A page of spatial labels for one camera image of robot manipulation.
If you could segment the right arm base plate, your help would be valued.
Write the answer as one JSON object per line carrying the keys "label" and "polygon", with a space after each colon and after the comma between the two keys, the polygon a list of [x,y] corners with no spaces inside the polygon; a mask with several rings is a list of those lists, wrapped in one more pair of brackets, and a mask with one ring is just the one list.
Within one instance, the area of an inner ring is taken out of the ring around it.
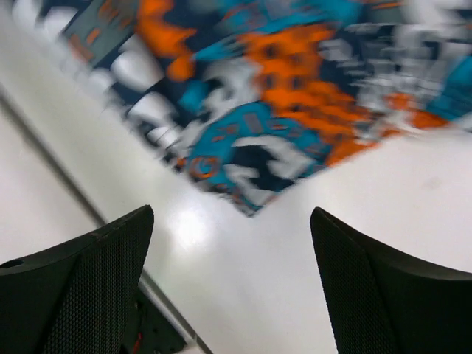
{"label": "right arm base plate", "polygon": [[129,307],[119,353],[171,354],[186,346],[184,337],[138,288]]}

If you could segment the colourful patterned shorts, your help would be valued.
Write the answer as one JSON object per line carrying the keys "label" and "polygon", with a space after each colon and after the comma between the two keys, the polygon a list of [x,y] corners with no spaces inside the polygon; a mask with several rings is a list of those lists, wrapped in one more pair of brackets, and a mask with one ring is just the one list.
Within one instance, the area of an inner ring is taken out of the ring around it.
{"label": "colourful patterned shorts", "polygon": [[157,157],[252,216],[300,180],[471,117],[469,1],[9,1]]}

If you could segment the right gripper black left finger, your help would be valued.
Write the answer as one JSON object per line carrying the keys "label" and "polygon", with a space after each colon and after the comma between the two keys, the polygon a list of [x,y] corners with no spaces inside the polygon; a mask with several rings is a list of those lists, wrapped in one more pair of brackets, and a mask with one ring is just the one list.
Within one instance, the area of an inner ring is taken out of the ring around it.
{"label": "right gripper black left finger", "polygon": [[146,205],[1,264],[1,352],[118,353],[152,231]]}

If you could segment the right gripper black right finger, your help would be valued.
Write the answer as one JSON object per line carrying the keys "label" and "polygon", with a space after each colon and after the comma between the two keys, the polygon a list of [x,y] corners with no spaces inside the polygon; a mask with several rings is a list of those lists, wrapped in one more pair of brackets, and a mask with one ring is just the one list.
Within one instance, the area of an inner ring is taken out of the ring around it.
{"label": "right gripper black right finger", "polygon": [[310,217],[338,353],[470,353],[471,274],[413,257],[320,207]]}

